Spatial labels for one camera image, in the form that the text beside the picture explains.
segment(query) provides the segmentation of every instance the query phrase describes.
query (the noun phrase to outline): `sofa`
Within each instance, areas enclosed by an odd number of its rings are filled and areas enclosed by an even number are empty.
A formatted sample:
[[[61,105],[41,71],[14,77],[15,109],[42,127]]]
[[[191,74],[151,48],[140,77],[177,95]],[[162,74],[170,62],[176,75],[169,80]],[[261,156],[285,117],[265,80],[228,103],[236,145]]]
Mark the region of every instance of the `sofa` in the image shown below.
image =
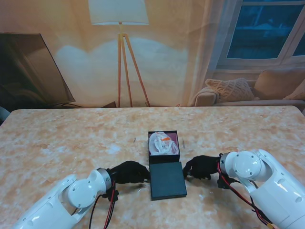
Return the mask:
[[[259,100],[219,102],[219,94],[209,87],[199,91],[190,106],[286,106],[292,105],[303,111],[304,100],[283,100],[305,80],[305,68],[265,70],[257,80],[247,81],[252,93]]]

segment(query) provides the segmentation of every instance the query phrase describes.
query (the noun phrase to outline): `floor lamp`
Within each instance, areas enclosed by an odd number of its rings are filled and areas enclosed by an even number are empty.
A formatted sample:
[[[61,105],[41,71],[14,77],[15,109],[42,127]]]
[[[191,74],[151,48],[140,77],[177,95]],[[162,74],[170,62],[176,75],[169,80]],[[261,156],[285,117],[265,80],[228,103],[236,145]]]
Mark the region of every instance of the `floor lamp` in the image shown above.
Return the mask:
[[[128,96],[130,107],[132,107],[132,94],[129,84],[124,39],[132,57],[147,106],[150,107],[128,34],[122,33],[122,25],[148,25],[144,0],[89,0],[89,10],[93,25],[118,25],[120,29],[118,34],[118,107],[121,106],[121,53],[123,53]]]

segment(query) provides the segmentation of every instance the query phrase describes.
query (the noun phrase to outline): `window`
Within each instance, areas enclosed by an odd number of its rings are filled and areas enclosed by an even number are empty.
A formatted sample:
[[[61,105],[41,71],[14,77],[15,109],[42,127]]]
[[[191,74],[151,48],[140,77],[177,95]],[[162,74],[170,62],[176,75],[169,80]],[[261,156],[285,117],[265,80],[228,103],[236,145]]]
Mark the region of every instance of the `window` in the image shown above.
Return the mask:
[[[218,65],[305,61],[304,18],[305,0],[237,0]]]
[[[304,55],[305,55],[305,33],[294,52],[294,56],[304,56]]]

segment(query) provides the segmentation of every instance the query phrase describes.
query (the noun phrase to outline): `plastic bag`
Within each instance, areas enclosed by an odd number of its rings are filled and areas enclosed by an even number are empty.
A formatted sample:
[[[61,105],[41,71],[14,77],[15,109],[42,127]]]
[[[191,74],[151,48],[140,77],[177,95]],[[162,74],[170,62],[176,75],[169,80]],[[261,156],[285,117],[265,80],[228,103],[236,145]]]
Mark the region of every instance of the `plastic bag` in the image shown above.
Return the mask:
[[[176,143],[164,132],[155,132],[149,138],[151,155],[179,154]]]

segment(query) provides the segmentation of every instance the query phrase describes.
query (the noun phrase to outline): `marble tabletop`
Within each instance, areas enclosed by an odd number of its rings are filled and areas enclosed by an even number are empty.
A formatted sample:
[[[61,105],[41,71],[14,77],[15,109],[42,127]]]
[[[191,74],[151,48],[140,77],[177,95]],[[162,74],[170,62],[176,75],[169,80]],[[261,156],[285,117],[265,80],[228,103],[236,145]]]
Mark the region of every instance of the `marble tabletop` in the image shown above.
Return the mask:
[[[17,110],[0,127],[0,228],[10,228],[66,175],[85,178],[126,160],[148,167],[154,130],[178,131],[183,166],[198,155],[262,148],[305,185],[305,117],[292,106]],[[150,200],[148,183],[117,185],[109,228],[265,228],[217,178],[187,178],[185,198],[158,201]],[[103,227],[108,207],[99,200],[93,229]],[[89,217],[75,228],[88,228]]]

